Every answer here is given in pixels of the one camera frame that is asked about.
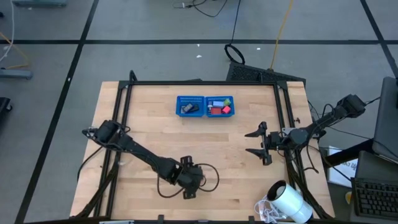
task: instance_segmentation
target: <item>white paper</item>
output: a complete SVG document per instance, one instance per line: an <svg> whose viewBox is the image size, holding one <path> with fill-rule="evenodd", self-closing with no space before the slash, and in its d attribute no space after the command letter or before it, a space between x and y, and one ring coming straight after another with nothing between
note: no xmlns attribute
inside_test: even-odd
<svg viewBox="0 0 398 224"><path fill-rule="evenodd" d="M330 156L340 151L341 149L329 146L328 155ZM352 161L344 162L338 166L335 166L335 168L338 169L340 172L344 173L344 175L346 175L347 177L351 178L355 177L357 164L358 164L358 159L354 159ZM329 174L328 175L329 182L351 188L351 182L348 181L345 177L343 177L333 168L329 168L328 174Z"/></svg>

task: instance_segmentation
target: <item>wooden tabletop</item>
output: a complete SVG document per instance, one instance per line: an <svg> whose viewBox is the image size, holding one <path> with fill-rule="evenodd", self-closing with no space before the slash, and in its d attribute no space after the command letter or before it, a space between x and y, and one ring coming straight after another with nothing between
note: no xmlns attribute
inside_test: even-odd
<svg viewBox="0 0 398 224"><path fill-rule="evenodd" d="M303 83L290 82L288 86L294 118L301 120L296 127L309 125L312 120ZM117 82L103 82L93 126L98 127L104 120L111 119L117 87ZM232 95L235 115L230 118L180 118L175 114L177 95ZM285 108L283 94L280 97ZM288 126L285 110L284 118ZM260 138L245 138L244 135L255 131L261 121L267 122L268 133L280 131L272 86L133 86L127 119L127 126L131 128L129 135L158 156L177 161L183 156L192 156L194 163L214 165L220 173L220 184L211 193L199 190L195 199L184 200L182 194L162 198L156 189L156 173L133 155L123 154L112 218L156 220L163 214L166 220L248 220L248 216L254 215L259 220L253 210L254 204L275 182L288 179L284 158L275 151L270 151L273 163L269 166L263 166L258 157L245 151L246 148L259 148ZM311 141L310 145L318 146L316 141ZM88 141L85 158L97 148L93 141ZM320 173L306 171L308 189L325 211L334 216L321 157L311 148L310 155ZM80 212L98 189L103 159L104 151L81 171L71 215ZM302 160L304 167L310 165L305 150ZM207 178L203 188L211 189L216 175L211 169L202 168ZM173 194L179 188L160 181L164 195ZM106 192L101 214L105 213L107 201Z"/></svg>

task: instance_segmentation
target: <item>concrete floor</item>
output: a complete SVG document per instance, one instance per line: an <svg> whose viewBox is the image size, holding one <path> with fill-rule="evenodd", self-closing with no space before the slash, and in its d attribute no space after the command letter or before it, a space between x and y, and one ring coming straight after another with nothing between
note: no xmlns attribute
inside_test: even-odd
<svg viewBox="0 0 398 224"><path fill-rule="evenodd" d="M69 0L60 9L15 8L17 40L79 40L93 0ZM230 39L238 0L229 0L216 18L194 9L173 9L173 0L100 0L88 40ZM216 12L223 3L209 1L203 10ZM367 0L386 40L398 39L398 2ZM275 39L288 0L242 1L236 39ZM11 36L11 7L0 2L0 31ZM377 40L360 1L295 1L283 39ZM268 68L274 45L237 44L247 65ZM0 79L0 96L14 110L0 134L0 217L13 223L42 148L77 45L20 44L29 55L32 80ZM80 134L93 119L103 81L124 80L133 69L139 80L225 80L229 61L223 44L86 44L68 91L25 222L67 218L76 187L76 172L87 140ZM393 57L398 46L389 45ZM15 50L0 67L19 64ZM383 77L394 74L379 44L280 45L274 70L307 79L308 99L320 112L353 93L364 101L380 95ZM357 119L336 128L372 137L378 102ZM361 142L329 130L323 146L342 149ZM346 188L330 185L340 219L348 218Z"/></svg>

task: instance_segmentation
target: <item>green block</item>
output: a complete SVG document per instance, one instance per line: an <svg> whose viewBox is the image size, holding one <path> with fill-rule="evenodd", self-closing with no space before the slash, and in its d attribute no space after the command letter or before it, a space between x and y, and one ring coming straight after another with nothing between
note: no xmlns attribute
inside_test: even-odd
<svg viewBox="0 0 398 224"><path fill-rule="evenodd" d="M229 106L229 105L231 105L231 100L229 99L224 100L224 106Z"/></svg>

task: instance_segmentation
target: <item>red block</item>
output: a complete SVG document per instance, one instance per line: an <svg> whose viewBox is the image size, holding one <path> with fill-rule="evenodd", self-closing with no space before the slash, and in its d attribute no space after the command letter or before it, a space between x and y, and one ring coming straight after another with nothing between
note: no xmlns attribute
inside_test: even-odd
<svg viewBox="0 0 398 224"><path fill-rule="evenodd" d="M211 114L221 114L221 108L211 108Z"/></svg>
<svg viewBox="0 0 398 224"><path fill-rule="evenodd" d="M231 108L229 106L225 106L223 109L223 113L224 114L229 114L229 112L231 112Z"/></svg>

